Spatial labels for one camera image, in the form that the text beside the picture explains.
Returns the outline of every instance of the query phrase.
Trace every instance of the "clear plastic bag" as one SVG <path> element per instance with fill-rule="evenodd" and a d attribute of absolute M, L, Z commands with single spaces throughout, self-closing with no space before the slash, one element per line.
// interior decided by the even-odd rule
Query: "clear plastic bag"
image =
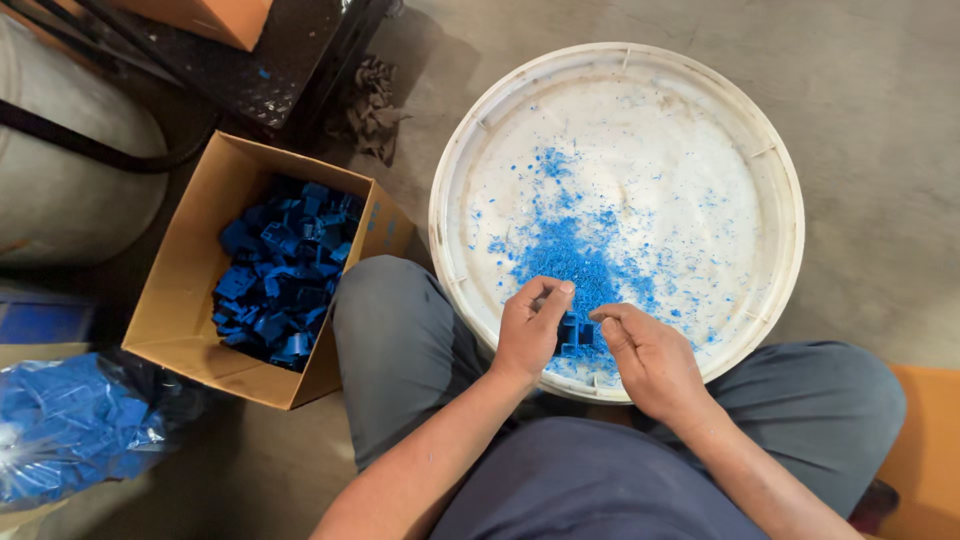
<path fill-rule="evenodd" d="M 173 450 L 212 392 L 122 352 L 0 371 L 0 512 L 131 479 Z"/>

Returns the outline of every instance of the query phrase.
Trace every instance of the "forearm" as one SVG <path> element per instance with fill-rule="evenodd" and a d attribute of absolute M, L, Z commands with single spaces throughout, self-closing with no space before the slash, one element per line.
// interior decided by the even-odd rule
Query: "forearm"
<path fill-rule="evenodd" d="M 677 435 L 716 483 L 773 540 L 862 540 L 833 510 L 733 423 L 719 405 Z"/>
<path fill-rule="evenodd" d="M 523 380 L 491 371 L 377 459 L 327 510 L 313 538 L 409 538 L 426 533 L 445 495 L 526 396 Z"/>

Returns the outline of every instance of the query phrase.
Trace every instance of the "person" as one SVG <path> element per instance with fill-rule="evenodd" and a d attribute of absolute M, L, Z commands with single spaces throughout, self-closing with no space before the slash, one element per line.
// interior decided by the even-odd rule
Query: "person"
<path fill-rule="evenodd" d="M 523 285 L 487 363 L 423 268 L 379 257 L 347 272 L 332 316 L 361 474 L 312 538 L 861 538 L 845 518 L 905 413 L 879 360 L 839 342 L 776 345 L 705 386 L 677 331 L 600 306 L 590 318 L 649 428 L 518 426 L 574 294 L 553 278 Z"/>

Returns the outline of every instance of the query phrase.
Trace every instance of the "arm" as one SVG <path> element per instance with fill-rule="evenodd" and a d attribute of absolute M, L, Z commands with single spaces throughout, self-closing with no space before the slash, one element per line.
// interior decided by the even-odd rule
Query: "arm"
<path fill-rule="evenodd" d="M 463 475 L 537 385 L 572 298 L 571 282 L 540 277 L 525 284 L 504 306 L 491 370 L 347 486 L 312 538 L 425 536 Z"/>
<path fill-rule="evenodd" d="M 862 537 L 733 423 L 704 387 L 687 340 L 633 306 L 590 314 L 631 399 L 703 461 L 717 484 L 773 540 Z"/>

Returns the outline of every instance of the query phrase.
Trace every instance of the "gray pants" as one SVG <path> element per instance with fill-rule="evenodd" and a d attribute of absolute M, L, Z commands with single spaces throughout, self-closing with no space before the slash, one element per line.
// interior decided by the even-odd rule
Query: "gray pants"
<path fill-rule="evenodd" d="M 436 280 L 408 260 L 360 262 L 340 281 L 333 309 L 360 470 L 489 367 Z M 748 436 L 844 517 L 893 445 L 906 409 L 882 362 L 835 341 L 763 347 L 707 388 Z M 635 424 L 701 466 L 663 425 Z"/>

